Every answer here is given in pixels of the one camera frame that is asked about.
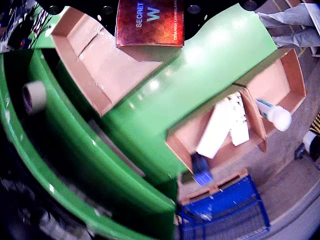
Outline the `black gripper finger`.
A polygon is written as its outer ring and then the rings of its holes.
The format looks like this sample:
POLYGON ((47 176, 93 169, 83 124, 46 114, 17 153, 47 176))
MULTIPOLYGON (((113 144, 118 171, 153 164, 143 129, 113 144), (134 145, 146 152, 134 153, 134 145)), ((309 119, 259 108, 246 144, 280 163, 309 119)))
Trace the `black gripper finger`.
POLYGON ((37 3, 49 14, 58 15, 72 7, 97 20, 113 37, 116 32, 117 0, 38 0, 37 3))
POLYGON ((185 0, 184 39, 192 38, 209 19, 235 4, 246 11, 260 7, 259 0, 185 0))

